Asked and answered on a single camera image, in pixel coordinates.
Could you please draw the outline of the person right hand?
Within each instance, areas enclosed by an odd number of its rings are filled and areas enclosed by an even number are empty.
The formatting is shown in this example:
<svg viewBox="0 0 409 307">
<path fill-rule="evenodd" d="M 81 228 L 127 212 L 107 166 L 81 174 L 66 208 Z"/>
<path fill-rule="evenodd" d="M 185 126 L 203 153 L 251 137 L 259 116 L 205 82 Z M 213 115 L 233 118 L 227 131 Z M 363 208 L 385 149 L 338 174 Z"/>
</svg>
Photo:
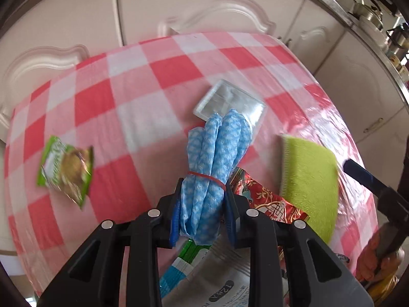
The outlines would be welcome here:
<svg viewBox="0 0 409 307">
<path fill-rule="evenodd" d="M 381 241 L 380 230 L 376 231 L 364 247 L 356 264 L 356 279 L 359 282 L 378 282 L 394 275 L 402 264 L 405 251 L 399 248 L 397 251 L 385 256 L 380 260 L 376 250 Z"/>
</svg>

